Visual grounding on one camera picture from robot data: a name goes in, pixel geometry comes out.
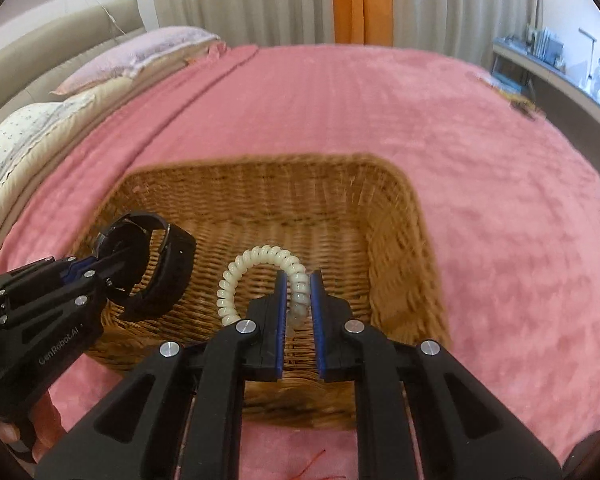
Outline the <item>left hand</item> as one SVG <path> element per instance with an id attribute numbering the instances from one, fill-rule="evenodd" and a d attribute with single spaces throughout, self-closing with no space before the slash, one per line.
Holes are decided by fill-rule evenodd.
<path id="1" fill-rule="evenodd" d="M 31 455 L 35 463 L 38 463 L 66 433 L 61 425 L 60 413 L 49 392 L 44 393 L 31 408 L 28 419 L 35 434 Z M 21 439 L 21 431 L 17 426 L 0 420 L 0 439 L 5 444 L 14 444 Z"/>

